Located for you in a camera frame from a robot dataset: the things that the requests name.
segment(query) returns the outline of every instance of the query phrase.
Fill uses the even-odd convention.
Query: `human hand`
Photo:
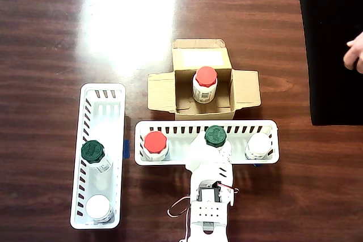
[[[349,46],[350,49],[343,58],[345,67],[353,70],[355,63],[357,63],[357,71],[363,74],[363,32],[353,41],[347,42],[347,46]]]

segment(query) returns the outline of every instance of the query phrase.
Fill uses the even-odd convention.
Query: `green bottle cap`
[[[90,164],[99,163],[105,156],[104,147],[96,140],[87,141],[82,145],[81,155]]]
[[[217,125],[210,126],[205,132],[206,144],[212,147],[221,147],[226,142],[225,130]]]

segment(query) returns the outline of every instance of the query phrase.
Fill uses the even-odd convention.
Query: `wooden table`
[[[147,109],[147,75],[171,71],[177,38],[222,38],[235,69],[258,70],[262,106],[236,118],[279,126],[281,159],[236,165],[230,241],[363,241],[363,128],[313,127],[298,0],[0,0],[0,241],[179,241],[166,209],[184,167],[124,162],[122,220],[69,223],[80,87],[120,82],[126,138]]]

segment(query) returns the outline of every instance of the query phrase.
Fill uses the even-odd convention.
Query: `white wire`
[[[181,211],[178,215],[172,215],[172,214],[170,213],[170,210],[171,210],[173,207],[175,207],[175,206],[176,206],[179,202],[181,202],[181,201],[183,201],[183,200],[185,200],[185,199],[187,199],[187,198],[189,198],[189,199],[190,199],[190,198],[191,198],[191,196],[189,196],[189,195],[183,196],[183,197],[179,198],[176,202],[174,202],[174,203],[170,206],[170,208],[166,210],[166,213],[168,214],[168,216],[170,216],[171,218],[177,218],[177,217],[181,216],[184,212],[186,212],[186,211],[189,209],[190,204],[188,205],[188,207],[187,207],[187,208],[185,208],[183,211]]]
[[[184,242],[187,242],[188,239],[188,232],[189,232],[189,212],[191,210],[191,207],[189,206],[187,209],[187,212],[185,214],[185,238]]]
[[[179,242],[187,242],[187,239],[188,239],[188,234],[189,234],[189,212],[190,212],[190,209],[191,209],[191,206],[190,204],[188,205],[187,208],[185,208],[183,211],[181,211],[178,215],[172,215],[170,213],[170,210],[175,207],[178,203],[180,203],[181,201],[187,199],[187,198],[191,198],[191,196],[189,195],[186,195],[186,196],[183,196],[181,198],[179,198],[176,202],[174,202],[169,209],[166,210],[166,213],[168,214],[168,216],[170,216],[171,218],[177,218],[179,216],[181,216],[184,212],[186,212],[185,214],[185,237],[184,239],[181,239],[179,240]]]

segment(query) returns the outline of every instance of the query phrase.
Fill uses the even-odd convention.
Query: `cardboard box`
[[[236,110],[261,105],[258,72],[232,69],[223,40],[176,40],[172,62],[173,72],[148,77],[150,110],[174,113],[176,120],[230,120]],[[218,73],[216,96],[207,104],[196,102],[192,94],[192,78],[202,66]]]

